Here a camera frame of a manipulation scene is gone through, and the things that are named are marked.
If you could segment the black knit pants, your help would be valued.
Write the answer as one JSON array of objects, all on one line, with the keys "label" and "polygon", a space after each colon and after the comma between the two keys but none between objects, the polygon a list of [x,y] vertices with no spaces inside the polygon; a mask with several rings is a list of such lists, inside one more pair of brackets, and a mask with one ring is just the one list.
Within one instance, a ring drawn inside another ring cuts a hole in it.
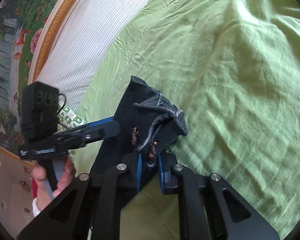
[{"label": "black knit pants", "polygon": [[188,134],[183,111],[136,76],[130,78],[114,119],[120,133],[102,142],[90,172],[102,174],[129,154],[141,153],[140,189],[154,176],[160,153]]}]

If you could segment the green frog checkered pillow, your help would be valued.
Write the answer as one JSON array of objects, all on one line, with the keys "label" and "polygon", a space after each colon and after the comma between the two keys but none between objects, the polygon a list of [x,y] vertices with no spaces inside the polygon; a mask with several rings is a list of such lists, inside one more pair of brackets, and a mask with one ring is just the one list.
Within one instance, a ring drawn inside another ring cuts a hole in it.
[{"label": "green frog checkered pillow", "polygon": [[86,124],[86,120],[80,115],[77,115],[62,99],[59,100],[59,109],[61,109],[61,111],[58,113],[59,124],[57,126],[57,132],[63,132],[67,129]]}]

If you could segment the white striped duvet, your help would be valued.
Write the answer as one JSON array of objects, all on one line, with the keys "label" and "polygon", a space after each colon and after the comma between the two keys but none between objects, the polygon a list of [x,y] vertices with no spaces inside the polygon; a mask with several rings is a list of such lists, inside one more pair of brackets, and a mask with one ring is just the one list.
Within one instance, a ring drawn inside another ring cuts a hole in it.
[{"label": "white striped duvet", "polygon": [[38,81],[66,95],[76,110],[108,48],[149,0],[79,0],[44,64]]}]

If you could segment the gold framed landscape painting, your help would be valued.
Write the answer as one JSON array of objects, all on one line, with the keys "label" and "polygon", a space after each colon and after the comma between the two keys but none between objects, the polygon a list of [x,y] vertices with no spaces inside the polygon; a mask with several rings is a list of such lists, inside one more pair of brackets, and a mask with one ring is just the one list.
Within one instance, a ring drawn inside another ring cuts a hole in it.
[{"label": "gold framed landscape painting", "polygon": [[36,80],[78,0],[0,0],[0,152],[17,159],[21,93]]}]

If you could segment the green bed sheet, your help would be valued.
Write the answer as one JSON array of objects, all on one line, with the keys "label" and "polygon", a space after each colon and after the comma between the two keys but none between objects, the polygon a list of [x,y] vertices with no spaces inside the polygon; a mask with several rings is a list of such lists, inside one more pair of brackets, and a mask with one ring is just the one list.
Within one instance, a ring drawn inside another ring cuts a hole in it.
[{"label": "green bed sheet", "polygon": [[115,113],[132,76],[184,113],[170,147],[217,172],[285,238],[300,219],[300,5],[296,0],[150,0],[120,31],[78,113]]}]

